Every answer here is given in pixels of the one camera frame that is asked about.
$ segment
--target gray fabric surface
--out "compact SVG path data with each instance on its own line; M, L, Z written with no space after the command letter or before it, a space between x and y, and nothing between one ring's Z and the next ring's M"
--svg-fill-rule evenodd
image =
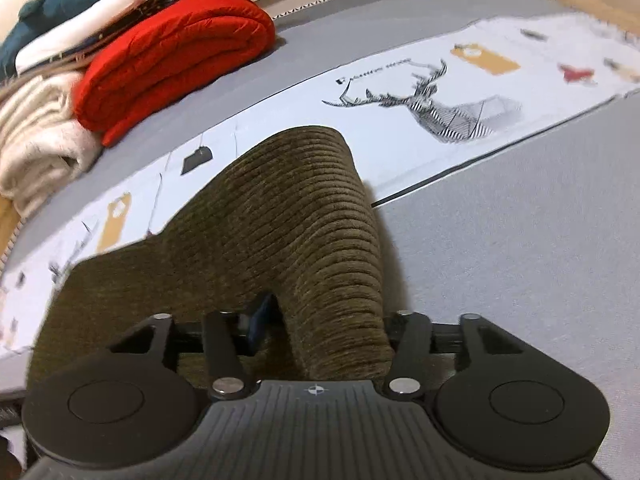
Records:
M26 388L24 371L31 360L31 351L0 359L0 390Z
M7 270L100 193L295 83L376 52L459 30L481 18L561 10L548 0L334 0L278 20L281 40L273 53L152 115L106 150L88 174L59 192L23 229Z
M603 391L596 462L640 478L640 95L376 208L385 309L477 312Z

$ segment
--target folded red blanket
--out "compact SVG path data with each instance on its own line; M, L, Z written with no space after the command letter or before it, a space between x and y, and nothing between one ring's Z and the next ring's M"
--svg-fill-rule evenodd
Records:
M93 60L74 91L78 121L113 146L149 115L273 46L250 0L181 0L133 27Z

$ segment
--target corduroy fabric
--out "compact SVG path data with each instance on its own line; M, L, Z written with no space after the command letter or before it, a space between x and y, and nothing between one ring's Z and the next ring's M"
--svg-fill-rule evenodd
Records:
M237 310L262 290L280 301L295 370L280 335L249 360L258 377L365 379L388 371L375 220L335 130L303 126L270 137L161 234L80 263L52 303L29 382L152 314L197 320L207 310ZM198 383L192 365L185 361L181 373Z

